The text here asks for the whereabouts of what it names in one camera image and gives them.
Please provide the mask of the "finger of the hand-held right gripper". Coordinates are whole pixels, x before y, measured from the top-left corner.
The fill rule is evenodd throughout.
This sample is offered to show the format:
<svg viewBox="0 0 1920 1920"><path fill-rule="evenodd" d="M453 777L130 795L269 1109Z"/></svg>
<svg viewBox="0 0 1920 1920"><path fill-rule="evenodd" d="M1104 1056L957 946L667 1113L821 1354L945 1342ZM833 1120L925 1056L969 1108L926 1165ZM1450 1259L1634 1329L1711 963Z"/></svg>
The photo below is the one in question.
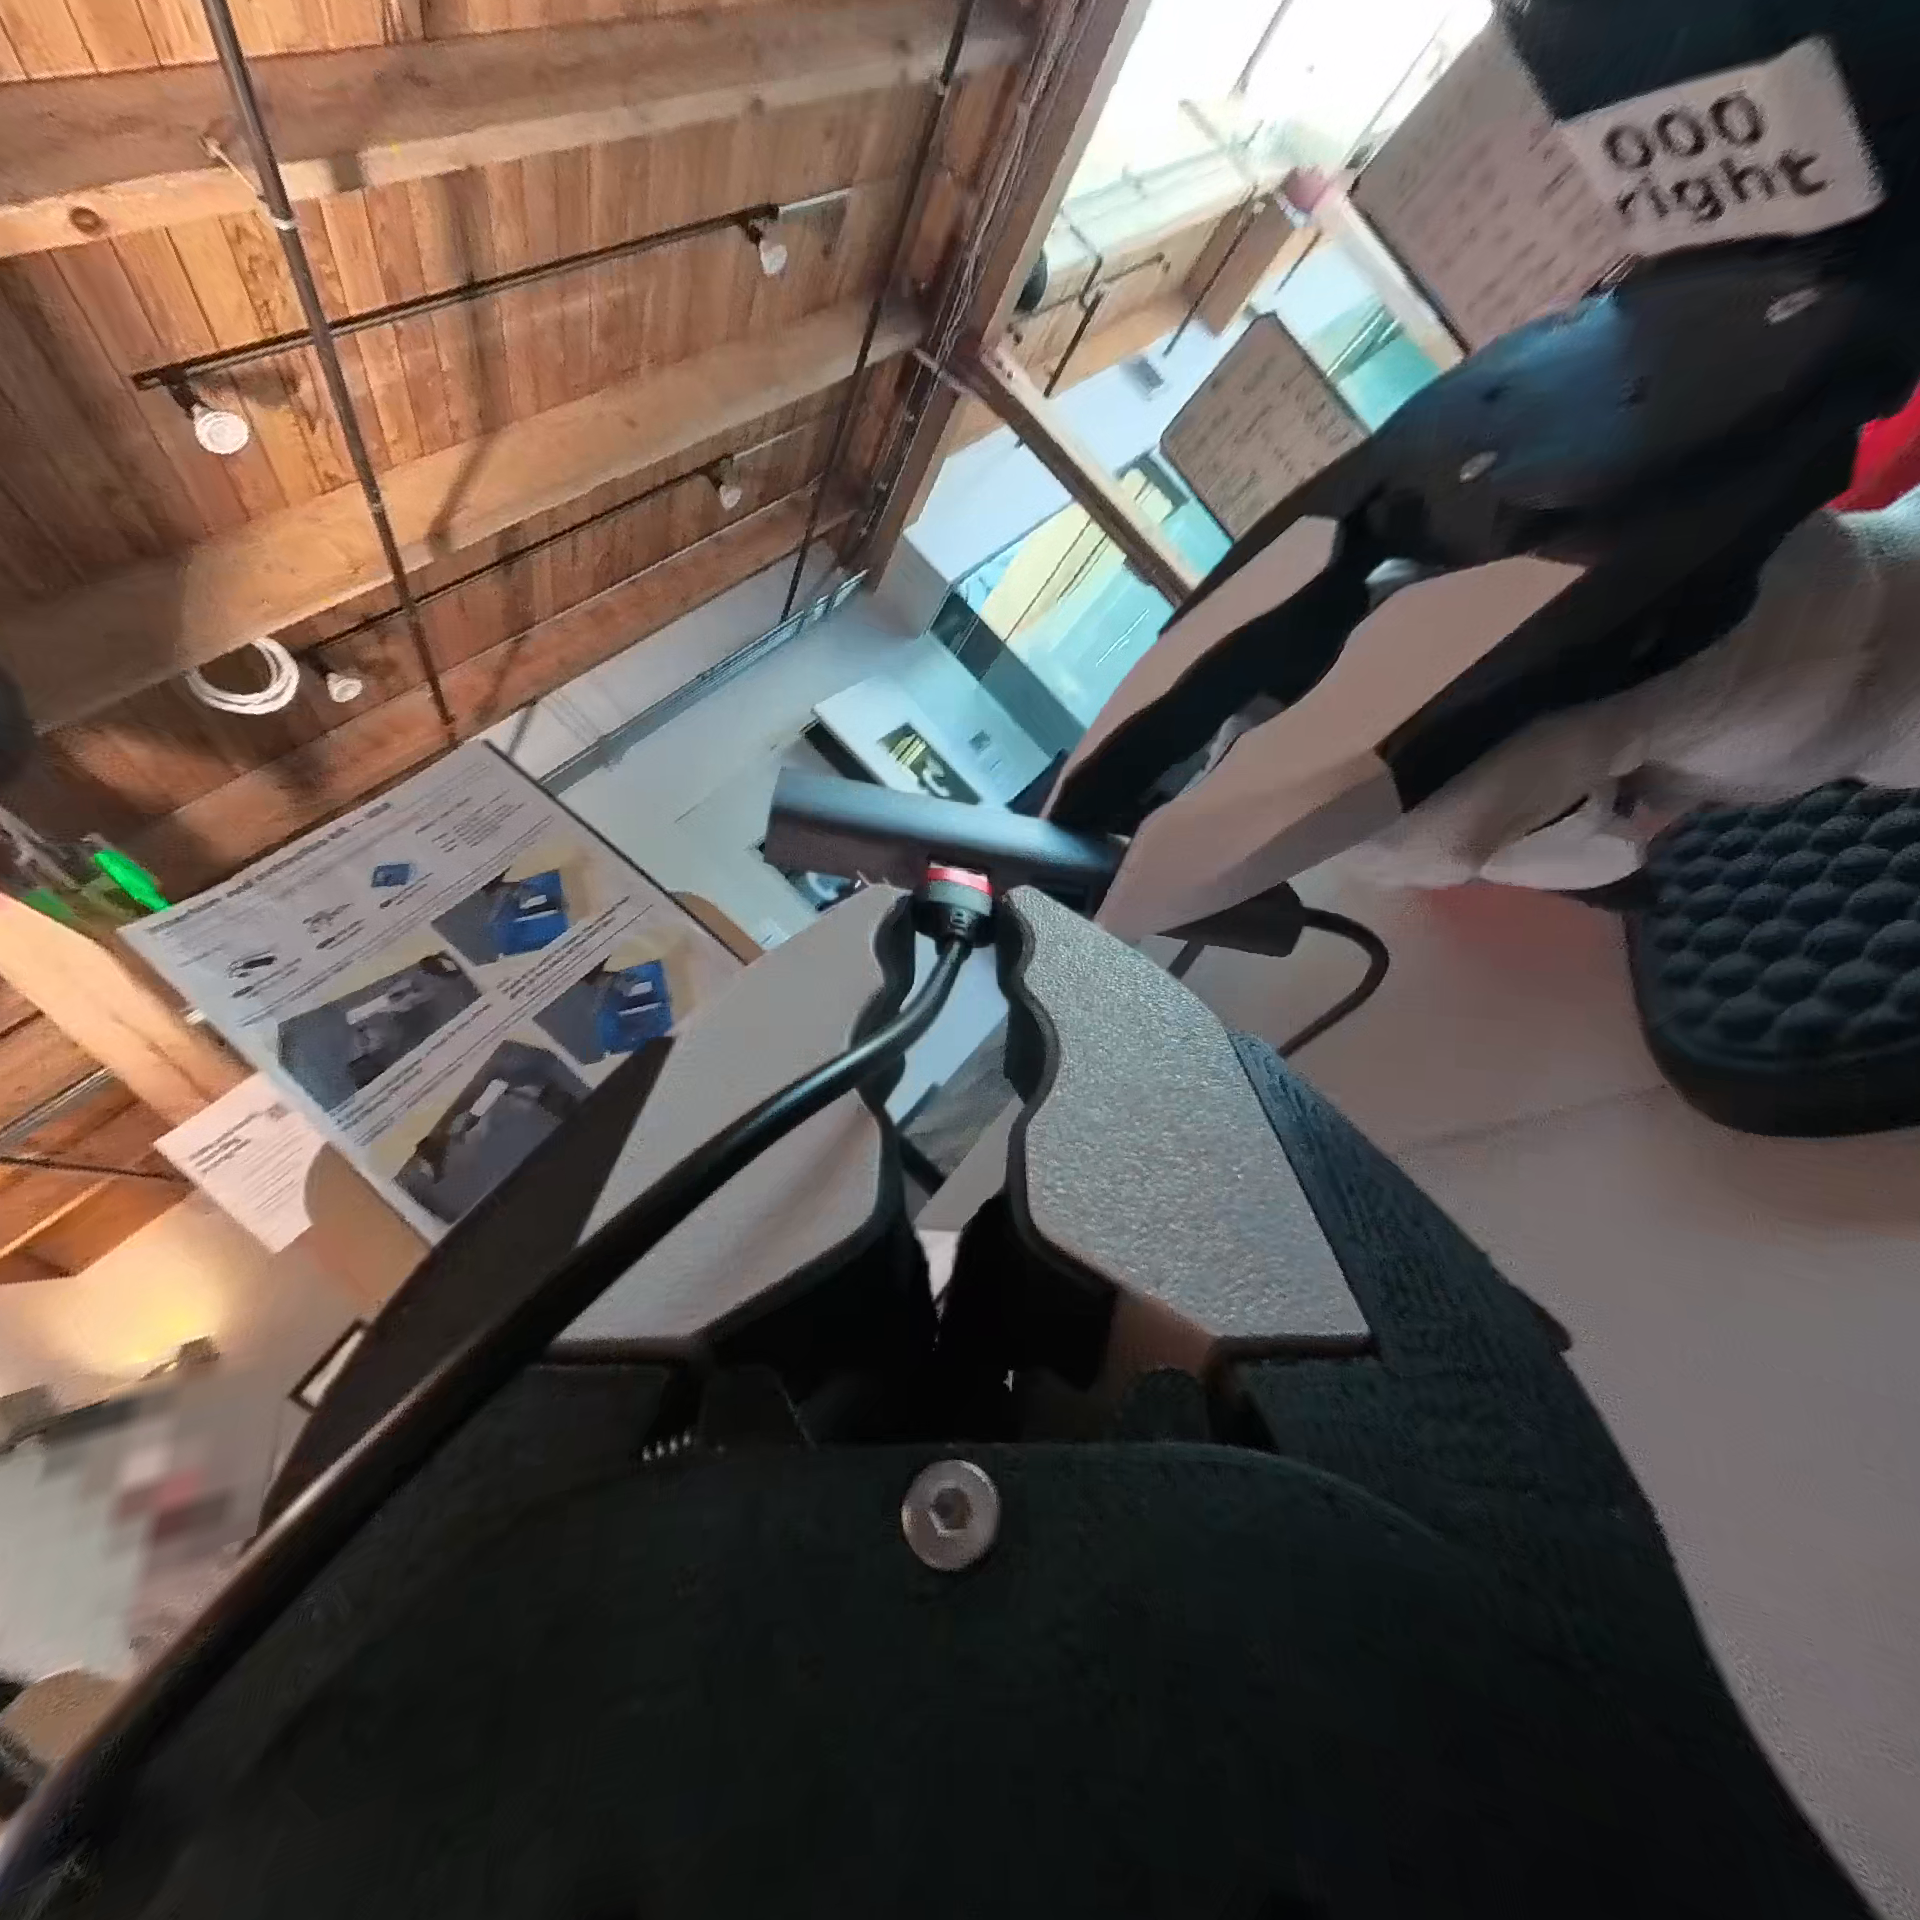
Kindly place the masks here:
<svg viewBox="0 0 1920 1920"><path fill-rule="evenodd" d="M1069 750L1043 815L1064 830L1133 830L1153 791L1257 700L1306 694L1369 615L1379 543L1300 515L1241 538L1176 610Z"/></svg>
<svg viewBox="0 0 1920 1920"><path fill-rule="evenodd" d="M1214 770L1133 832L1114 935L1176 935L1394 827L1405 802L1383 741L1582 574L1503 557L1407 584L1365 615L1319 685L1241 733Z"/></svg>

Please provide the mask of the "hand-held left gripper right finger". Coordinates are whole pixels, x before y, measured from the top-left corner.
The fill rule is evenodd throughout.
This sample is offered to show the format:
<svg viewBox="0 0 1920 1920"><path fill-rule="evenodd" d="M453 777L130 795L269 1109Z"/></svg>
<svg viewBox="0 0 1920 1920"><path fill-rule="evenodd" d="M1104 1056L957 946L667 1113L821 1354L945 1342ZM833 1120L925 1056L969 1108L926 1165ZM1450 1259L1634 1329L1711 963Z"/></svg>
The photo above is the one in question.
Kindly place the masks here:
<svg viewBox="0 0 1920 1920"><path fill-rule="evenodd" d="M1227 1029L1034 888L999 900L1017 1313L1069 1383L1347 1357L1370 1329Z"/></svg>

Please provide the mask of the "green exit sign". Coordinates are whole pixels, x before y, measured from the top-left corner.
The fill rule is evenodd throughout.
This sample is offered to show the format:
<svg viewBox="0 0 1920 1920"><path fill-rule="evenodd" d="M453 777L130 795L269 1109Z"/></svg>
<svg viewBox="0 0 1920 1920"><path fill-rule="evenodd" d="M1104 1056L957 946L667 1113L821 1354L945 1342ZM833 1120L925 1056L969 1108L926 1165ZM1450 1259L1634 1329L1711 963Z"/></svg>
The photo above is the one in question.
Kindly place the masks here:
<svg viewBox="0 0 1920 1920"><path fill-rule="evenodd" d="M59 925L120 927L171 908L155 877L106 841L53 841L15 857L13 899Z"/></svg>

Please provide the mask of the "printed instruction sheet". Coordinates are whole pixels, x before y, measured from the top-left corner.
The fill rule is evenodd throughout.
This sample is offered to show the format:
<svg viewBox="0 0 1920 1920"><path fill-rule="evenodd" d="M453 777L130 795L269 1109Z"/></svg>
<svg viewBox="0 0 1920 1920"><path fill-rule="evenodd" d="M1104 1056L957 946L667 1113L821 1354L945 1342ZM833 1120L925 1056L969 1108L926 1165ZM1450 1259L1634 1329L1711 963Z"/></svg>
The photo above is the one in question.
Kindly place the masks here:
<svg viewBox="0 0 1920 1920"><path fill-rule="evenodd" d="M740 974L481 741L124 940L428 1240Z"/></svg>

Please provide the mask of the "grey slim usb hub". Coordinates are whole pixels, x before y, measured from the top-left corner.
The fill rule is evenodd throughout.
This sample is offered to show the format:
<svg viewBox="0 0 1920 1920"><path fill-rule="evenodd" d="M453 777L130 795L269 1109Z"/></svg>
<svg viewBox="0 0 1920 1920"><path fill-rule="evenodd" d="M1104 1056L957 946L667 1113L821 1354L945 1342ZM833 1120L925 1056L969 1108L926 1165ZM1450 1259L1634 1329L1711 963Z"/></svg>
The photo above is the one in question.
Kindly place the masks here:
<svg viewBox="0 0 1920 1920"><path fill-rule="evenodd" d="M1091 911L1115 877L1123 841L1097 832L904 795L882 783L781 770L761 857L781 872L917 888L930 870L982 874L997 896L1038 888Z"/></svg>

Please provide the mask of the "dark phone pictogram sign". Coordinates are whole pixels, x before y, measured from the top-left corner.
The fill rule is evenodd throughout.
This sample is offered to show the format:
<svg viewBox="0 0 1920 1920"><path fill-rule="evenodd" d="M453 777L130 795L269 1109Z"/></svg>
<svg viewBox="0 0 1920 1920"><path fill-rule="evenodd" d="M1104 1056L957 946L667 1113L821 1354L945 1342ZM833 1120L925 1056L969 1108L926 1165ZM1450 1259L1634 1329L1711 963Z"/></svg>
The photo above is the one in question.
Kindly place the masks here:
<svg viewBox="0 0 1920 1920"><path fill-rule="evenodd" d="M978 802L976 786L914 724L894 724L877 739L882 753L914 791L930 800Z"/></svg>

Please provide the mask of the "handwritten whiteboard on stand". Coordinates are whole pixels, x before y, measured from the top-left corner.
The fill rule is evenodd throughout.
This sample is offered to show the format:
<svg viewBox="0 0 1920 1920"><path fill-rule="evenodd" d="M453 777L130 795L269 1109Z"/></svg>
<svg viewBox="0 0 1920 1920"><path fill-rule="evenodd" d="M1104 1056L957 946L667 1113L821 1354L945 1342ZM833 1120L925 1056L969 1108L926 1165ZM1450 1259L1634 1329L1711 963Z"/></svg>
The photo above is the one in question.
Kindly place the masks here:
<svg viewBox="0 0 1920 1920"><path fill-rule="evenodd" d="M1352 204L1467 349L1622 267L1615 220L1499 23L1400 119Z"/></svg>
<svg viewBox="0 0 1920 1920"><path fill-rule="evenodd" d="M1159 455L1216 528L1241 538L1365 439L1295 336L1257 313L1170 420Z"/></svg>

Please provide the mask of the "red plastic bin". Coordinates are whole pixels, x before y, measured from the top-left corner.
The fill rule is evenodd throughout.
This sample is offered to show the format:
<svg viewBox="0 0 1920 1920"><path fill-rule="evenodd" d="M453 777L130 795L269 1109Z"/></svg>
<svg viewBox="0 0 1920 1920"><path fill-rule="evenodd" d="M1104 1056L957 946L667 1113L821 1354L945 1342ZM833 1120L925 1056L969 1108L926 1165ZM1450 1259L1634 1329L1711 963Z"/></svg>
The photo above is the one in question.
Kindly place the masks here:
<svg viewBox="0 0 1920 1920"><path fill-rule="evenodd" d="M1848 488L1829 504L1835 514L1873 514L1915 488L1920 392L1904 409L1862 429Z"/></svg>

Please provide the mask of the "wooden support post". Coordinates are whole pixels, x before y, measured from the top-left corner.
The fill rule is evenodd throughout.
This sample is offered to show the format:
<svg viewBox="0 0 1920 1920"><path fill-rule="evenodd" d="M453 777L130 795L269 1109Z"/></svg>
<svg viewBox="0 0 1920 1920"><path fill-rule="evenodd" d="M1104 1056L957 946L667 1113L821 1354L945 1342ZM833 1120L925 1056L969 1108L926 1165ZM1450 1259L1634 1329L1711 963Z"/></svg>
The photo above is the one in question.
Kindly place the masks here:
<svg viewBox="0 0 1920 1920"><path fill-rule="evenodd" d="M241 1086L252 1068L120 951L4 896L4 980L180 1125Z"/></svg>
<svg viewBox="0 0 1920 1920"><path fill-rule="evenodd" d="M1197 573L1145 515L1136 495L1108 475L1091 444L1068 426L1061 406L999 347L969 347L954 362L964 390L1005 426L1022 446L1068 491L1069 504L1120 547L1143 584L1178 608Z"/></svg>

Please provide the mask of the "black mesh cushion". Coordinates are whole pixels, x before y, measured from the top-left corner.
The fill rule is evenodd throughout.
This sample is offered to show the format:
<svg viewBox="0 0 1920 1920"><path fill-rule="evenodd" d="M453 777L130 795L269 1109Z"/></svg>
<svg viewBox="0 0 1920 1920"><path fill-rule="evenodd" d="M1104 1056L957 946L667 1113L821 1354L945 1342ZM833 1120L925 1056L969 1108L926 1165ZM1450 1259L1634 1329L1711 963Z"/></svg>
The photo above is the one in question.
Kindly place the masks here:
<svg viewBox="0 0 1920 1920"><path fill-rule="evenodd" d="M1746 1136L1915 1125L1915 791L1835 781L1699 807L1622 925L1667 1086Z"/></svg>

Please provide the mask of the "white paper notice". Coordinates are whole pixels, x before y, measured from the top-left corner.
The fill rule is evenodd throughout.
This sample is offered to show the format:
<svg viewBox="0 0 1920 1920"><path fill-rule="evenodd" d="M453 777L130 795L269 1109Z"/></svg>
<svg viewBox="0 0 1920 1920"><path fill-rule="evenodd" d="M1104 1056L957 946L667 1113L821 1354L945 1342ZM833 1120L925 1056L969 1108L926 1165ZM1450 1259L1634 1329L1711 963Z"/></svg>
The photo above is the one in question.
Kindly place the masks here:
<svg viewBox="0 0 1920 1920"><path fill-rule="evenodd" d="M267 1254L285 1254L314 1226L308 1179L324 1132L267 1078L252 1073L192 1120L167 1130L155 1154Z"/></svg>

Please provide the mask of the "person's right hand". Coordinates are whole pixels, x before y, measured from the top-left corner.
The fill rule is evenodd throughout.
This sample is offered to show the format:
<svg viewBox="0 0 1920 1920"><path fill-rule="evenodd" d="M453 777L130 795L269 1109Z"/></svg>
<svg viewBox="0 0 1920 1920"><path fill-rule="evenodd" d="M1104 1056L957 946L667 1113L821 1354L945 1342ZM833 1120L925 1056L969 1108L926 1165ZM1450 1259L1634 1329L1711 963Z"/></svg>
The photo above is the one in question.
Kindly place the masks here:
<svg viewBox="0 0 1920 1920"><path fill-rule="evenodd" d="M1597 899L1692 807L1835 781L1915 786L1915 491L1806 518L1728 636L1529 724L1347 861L1391 888Z"/></svg>

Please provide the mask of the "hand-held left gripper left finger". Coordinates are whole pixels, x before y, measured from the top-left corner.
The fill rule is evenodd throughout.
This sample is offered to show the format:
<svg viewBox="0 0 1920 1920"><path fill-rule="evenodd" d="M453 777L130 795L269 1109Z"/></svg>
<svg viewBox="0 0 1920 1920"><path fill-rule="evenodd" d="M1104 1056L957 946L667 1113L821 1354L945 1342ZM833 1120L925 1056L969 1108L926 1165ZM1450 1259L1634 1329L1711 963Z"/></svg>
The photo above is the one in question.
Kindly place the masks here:
<svg viewBox="0 0 1920 1920"><path fill-rule="evenodd" d="M734 1117L842 1056L908 985L904 893L875 886L754 959L671 1035L583 1234ZM556 1338L556 1357L685 1344L769 1303L882 1210L882 1120L858 1090L767 1147Z"/></svg>

